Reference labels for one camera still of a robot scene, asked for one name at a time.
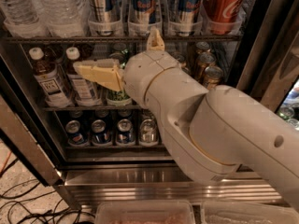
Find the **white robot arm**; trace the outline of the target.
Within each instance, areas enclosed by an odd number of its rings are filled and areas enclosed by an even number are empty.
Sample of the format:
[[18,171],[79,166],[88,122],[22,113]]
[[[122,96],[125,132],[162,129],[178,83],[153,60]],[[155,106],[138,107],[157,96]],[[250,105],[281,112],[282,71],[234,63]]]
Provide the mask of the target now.
[[299,133],[242,91],[198,83],[166,52],[158,30],[125,66],[104,59],[74,68],[148,109],[167,151],[191,180],[212,185],[244,164],[299,210]]

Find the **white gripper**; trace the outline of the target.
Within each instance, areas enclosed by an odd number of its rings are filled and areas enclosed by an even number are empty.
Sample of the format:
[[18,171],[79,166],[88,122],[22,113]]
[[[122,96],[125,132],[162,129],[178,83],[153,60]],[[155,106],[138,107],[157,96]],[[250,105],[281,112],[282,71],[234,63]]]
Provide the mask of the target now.
[[165,50],[165,45],[160,31],[151,27],[147,50],[131,57],[124,71],[115,59],[74,62],[73,67],[83,78],[107,89],[122,91],[124,87],[133,100],[146,108],[145,96],[150,83],[167,69],[180,68],[178,61],[162,50]]

